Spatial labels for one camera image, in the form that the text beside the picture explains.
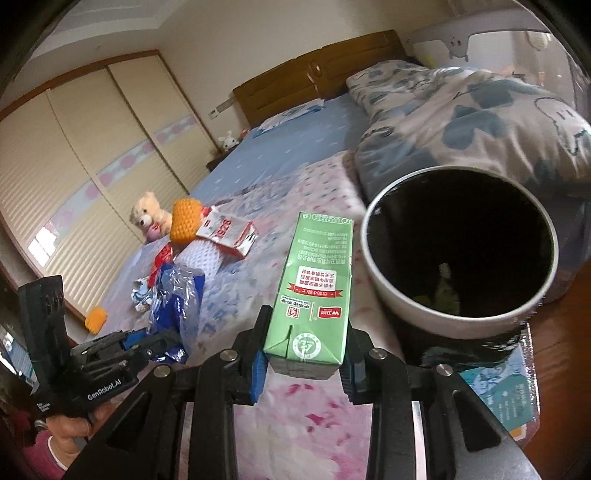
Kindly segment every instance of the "green milk carton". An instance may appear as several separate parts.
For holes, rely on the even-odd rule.
[[[300,212],[264,351],[275,372],[325,380],[343,362],[353,220]]]

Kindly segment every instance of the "pink sleeve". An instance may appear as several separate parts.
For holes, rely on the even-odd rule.
[[[22,450],[28,464],[43,480],[60,480],[64,475],[63,470],[49,451],[47,441],[51,433],[47,430],[40,432],[35,438],[35,445]]]

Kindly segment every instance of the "nightstand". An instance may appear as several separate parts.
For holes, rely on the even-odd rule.
[[[236,150],[236,147],[232,147],[230,150],[225,152],[220,152],[211,162],[209,162],[206,165],[206,167],[210,171],[210,173],[213,172],[213,169],[217,167],[220,163],[222,163],[226,159],[226,157],[234,150]]]

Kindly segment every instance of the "sliding wardrobe door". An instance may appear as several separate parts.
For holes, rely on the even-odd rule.
[[[171,209],[186,191],[160,157],[106,69],[50,92],[51,104],[80,161],[128,228],[129,212],[146,190]]]
[[[216,146],[158,56],[109,65],[135,116],[187,190],[208,175]]]
[[[0,122],[0,171],[0,210],[6,226],[17,246],[44,268],[64,236],[50,221],[90,180],[45,93]],[[55,238],[43,238],[46,226]]]
[[[41,275],[62,275],[82,315],[142,242],[100,194],[72,150],[47,92],[0,122],[0,210]]]

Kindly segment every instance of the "blue plastic packaging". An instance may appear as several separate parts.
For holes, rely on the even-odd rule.
[[[183,346],[155,359],[184,364],[197,340],[199,317],[203,299],[205,274],[199,268],[187,268],[165,263],[156,278],[156,295],[150,309],[149,333],[174,328],[181,335]]]

